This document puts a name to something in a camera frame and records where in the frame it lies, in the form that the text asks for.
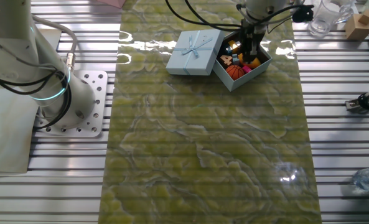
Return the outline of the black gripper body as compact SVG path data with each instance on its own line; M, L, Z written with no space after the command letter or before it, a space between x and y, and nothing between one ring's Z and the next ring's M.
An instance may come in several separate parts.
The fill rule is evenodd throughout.
M267 30L267 25L256 24L256 21L248 21L246 19L241 20L241 33L245 36L247 35L265 35Z

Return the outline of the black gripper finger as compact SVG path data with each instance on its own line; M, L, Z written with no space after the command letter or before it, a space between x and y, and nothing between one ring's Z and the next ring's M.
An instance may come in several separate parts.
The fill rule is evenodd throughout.
M250 52L250 62L253 62L258 54L259 49L259 37L257 35L253 35L251 42L251 52Z
M250 60L250 38L249 35L245 35L243 42L243 60L244 61L249 61Z

